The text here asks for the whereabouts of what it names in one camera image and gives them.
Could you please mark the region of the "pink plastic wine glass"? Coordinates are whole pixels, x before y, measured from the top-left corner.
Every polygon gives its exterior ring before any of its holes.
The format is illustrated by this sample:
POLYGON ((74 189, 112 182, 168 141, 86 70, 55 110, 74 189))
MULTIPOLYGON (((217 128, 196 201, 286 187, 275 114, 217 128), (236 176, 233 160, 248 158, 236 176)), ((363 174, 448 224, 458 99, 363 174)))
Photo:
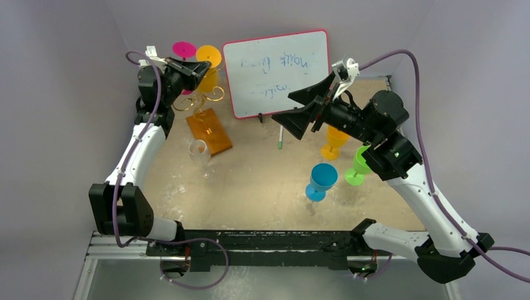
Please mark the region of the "pink plastic wine glass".
POLYGON ((177 41, 172 45, 173 53, 182 61, 186 61, 196 55, 197 47, 188 41, 177 41))

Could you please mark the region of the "gold wire wine glass rack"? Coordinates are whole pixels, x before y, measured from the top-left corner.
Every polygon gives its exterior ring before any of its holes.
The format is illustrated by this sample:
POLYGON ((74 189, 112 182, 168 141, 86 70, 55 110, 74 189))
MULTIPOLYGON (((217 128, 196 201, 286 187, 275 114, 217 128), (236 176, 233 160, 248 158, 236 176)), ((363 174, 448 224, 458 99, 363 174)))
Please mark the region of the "gold wire wine glass rack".
POLYGON ((218 103, 225 98, 226 92, 219 85, 220 64, 212 61, 199 86, 181 101, 185 108, 172 108, 179 112, 190 111, 187 125, 195 139, 206 143, 211 156, 217 156, 233 148, 233 144, 213 108, 208 103, 218 103))

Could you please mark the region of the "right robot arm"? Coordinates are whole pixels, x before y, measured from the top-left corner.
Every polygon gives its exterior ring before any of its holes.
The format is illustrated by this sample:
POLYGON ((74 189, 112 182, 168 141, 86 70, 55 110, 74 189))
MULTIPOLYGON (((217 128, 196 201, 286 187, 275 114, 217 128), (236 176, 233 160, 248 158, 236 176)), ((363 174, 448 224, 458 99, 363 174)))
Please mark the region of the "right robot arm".
POLYGON ((428 178, 426 160, 398 130, 409 117, 403 100, 395 92, 381 90, 358 107, 353 99, 343 101, 341 96, 330 74, 289 93, 301 107, 277 112, 272 118, 297 139, 306 129, 316 132, 327 124, 361 141, 368 168, 407 202, 425 227, 424 233, 413 234, 365 219, 351 232, 352 249, 358 254, 382 250, 410 259, 441 284, 467 275, 494 240, 468 226, 428 178))

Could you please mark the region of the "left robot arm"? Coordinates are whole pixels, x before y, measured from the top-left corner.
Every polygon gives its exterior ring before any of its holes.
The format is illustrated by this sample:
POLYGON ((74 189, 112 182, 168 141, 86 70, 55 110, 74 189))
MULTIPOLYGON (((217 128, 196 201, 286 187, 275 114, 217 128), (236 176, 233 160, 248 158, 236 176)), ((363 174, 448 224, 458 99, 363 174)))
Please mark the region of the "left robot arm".
POLYGON ((211 63, 154 57, 139 65, 132 137, 112 173, 90 187, 89 200, 99 233, 159 240, 165 251, 177 256, 186 249, 182 224, 156 217, 142 187, 173 126, 173 102, 199 86, 211 63))

